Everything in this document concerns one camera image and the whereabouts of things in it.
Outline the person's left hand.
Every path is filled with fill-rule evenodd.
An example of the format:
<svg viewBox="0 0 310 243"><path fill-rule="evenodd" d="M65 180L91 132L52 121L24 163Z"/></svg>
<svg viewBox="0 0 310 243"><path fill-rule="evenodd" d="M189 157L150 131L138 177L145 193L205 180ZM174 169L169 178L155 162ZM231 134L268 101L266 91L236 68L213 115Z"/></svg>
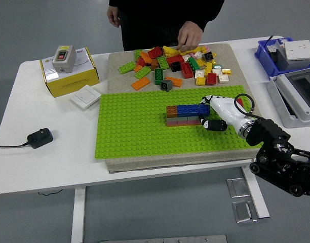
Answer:
<svg viewBox="0 0 310 243"><path fill-rule="evenodd" d="M197 24L186 21L180 28L176 50L186 52L195 49L202 39L202 34L203 31Z"/></svg>

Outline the person's right hand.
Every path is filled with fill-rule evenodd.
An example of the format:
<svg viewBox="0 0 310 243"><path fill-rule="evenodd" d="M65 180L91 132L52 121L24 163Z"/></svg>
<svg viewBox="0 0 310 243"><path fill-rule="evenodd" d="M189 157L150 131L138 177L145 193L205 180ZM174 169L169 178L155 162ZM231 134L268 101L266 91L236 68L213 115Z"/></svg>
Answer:
<svg viewBox="0 0 310 243"><path fill-rule="evenodd" d="M119 28L121 21L118 7L109 6L107 10L107 17L112 26Z"/></svg>

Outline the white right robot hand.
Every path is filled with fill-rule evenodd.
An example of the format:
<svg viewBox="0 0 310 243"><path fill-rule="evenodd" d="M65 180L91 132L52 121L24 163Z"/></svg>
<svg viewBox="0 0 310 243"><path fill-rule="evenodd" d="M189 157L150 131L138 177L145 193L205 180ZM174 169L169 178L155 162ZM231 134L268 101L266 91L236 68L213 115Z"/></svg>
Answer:
<svg viewBox="0 0 310 243"><path fill-rule="evenodd" d="M235 105L234 101L233 98L208 95L200 104L209 104L227 125L234 127L235 132L241 137L245 134L245 129L254 124L254 119L246 118L242 113L246 112L245 109L241 105Z"/></svg>

